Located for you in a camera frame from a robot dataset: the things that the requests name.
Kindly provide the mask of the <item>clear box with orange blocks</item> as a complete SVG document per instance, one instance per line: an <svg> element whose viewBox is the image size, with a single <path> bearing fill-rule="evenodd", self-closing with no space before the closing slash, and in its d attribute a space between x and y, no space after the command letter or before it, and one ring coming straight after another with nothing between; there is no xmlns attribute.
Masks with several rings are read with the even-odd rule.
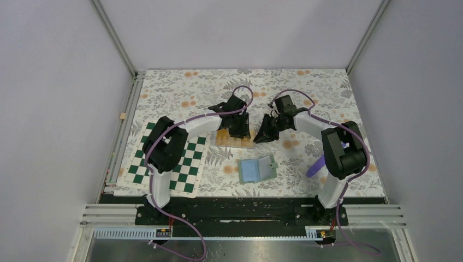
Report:
<svg viewBox="0 0 463 262"><path fill-rule="evenodd" d="M231 147L231 148L255 148L256 144L253 141L257 133L257 125L250 124L250 137L249 138L234 138L229 134L228 129L219 129L211 133L211 143L218 147Z"/></svg>

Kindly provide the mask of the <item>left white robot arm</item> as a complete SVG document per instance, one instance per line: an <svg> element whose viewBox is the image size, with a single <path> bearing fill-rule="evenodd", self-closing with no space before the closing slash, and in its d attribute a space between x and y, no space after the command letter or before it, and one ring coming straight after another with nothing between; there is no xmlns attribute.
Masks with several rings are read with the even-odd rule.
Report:
<svg viewBox="0 0 463 262"><path fill-rule="evenodd" d="M161 117L143 145L144 165L149 171L147 202L152 205L148 216L156 224L169 219L165 206L170 201L170 172L181 160L186 142L207 132L226 129L231 138L249 138L251 102L232 95L226 102L209 107L203 114L175 122Z"/></svg>

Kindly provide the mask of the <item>green card holder wallet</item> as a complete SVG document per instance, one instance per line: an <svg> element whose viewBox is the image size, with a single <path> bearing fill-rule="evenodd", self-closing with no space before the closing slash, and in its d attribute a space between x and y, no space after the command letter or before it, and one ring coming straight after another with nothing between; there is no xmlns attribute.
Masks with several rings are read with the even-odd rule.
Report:
<svg viewBox="0 0 463 262"><path fill-rule="evenodd" d="M239 181L241 184L257 183L277 177L278 164L272 154L258 159L238 161Z"/></svg>

